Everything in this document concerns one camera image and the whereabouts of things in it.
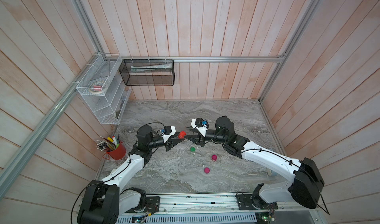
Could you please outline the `red paint jar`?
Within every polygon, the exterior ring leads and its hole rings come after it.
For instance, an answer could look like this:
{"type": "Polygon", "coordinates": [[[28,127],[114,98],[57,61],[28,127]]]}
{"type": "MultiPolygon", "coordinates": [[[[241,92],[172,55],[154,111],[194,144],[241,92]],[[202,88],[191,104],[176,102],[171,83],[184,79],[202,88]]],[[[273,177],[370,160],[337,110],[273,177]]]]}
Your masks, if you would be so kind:
{"type": "Polygon", "coordinates": [[[179,138],[179,139],[185,139],[185,136],[186,136],[186,135],[187,135],[186,132],[181,131],[181,132],[178,134],[178,138],[179,138]]]}

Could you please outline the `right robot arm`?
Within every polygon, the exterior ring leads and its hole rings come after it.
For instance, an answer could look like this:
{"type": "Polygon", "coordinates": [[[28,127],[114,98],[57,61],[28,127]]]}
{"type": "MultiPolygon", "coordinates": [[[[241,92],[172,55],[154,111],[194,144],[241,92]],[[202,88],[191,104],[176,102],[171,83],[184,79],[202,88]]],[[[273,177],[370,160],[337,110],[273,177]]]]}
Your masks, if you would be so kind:
{"type": "Polygon", "coordinates": [[[277,184],[259,184],[250,196],[255,209],[265,209],[278,202],[295,201],[299,205],[315,209],[323,201],[322,190],[325,182],[315,164],[309,158],[290,158],[266,149],[235,132],[235,125],[227,116],[219,117],[215,129],[209,129],[207,120],[193,119],[192,134],[179,134],[192,143],[204,147],[212,142],[219,144],[232,156],[258,163],[285,178],[277,184]]]}

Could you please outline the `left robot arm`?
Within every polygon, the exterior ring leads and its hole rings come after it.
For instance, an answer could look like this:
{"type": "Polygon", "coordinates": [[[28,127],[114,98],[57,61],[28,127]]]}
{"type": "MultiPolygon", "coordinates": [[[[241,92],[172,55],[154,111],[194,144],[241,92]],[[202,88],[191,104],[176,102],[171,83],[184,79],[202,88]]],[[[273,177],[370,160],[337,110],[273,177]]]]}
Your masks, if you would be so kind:
{"type": "Polygon", "coordinates": [[[84,197],[76,222],[114,224],[121,214],[131,209],[144,210],[146,192],[125,188],[126,184],[147,165],[154,148],[165,147],[169,151],[184,141],[185,136],[185,132],[178,132],[174,126],[165,126],[160,132],[154,132],[150,124],[140,127],[127,160],[102,180],[92,180],[81,191],[84,197]]]}

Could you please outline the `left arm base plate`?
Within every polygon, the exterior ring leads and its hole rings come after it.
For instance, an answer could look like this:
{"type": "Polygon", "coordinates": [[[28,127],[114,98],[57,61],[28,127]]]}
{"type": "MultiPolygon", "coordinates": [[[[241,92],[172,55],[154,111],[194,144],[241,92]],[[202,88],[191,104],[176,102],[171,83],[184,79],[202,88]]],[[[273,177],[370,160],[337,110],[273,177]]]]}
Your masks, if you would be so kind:
{"type": "Polygon", "coordinates": [[[157,213],[160,207],[160,197],[146,197],[144,203],[139,204],[137,207],[129,210],[130,213],[157,213]]]}

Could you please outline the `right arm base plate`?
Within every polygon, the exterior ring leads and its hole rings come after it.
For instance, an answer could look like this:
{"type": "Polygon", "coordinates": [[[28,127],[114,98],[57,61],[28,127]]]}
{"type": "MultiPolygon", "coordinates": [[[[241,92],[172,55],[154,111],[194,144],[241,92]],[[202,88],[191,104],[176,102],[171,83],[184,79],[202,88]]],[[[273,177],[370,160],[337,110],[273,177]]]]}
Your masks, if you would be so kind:
{"type": "Polygon", "coordinates": [[[237,204],[239,210],[277,210],[278,205],[276,202],[266,203],[259,196],[253,194],[243,194],[238,192],[236,194],[237,204]]]}

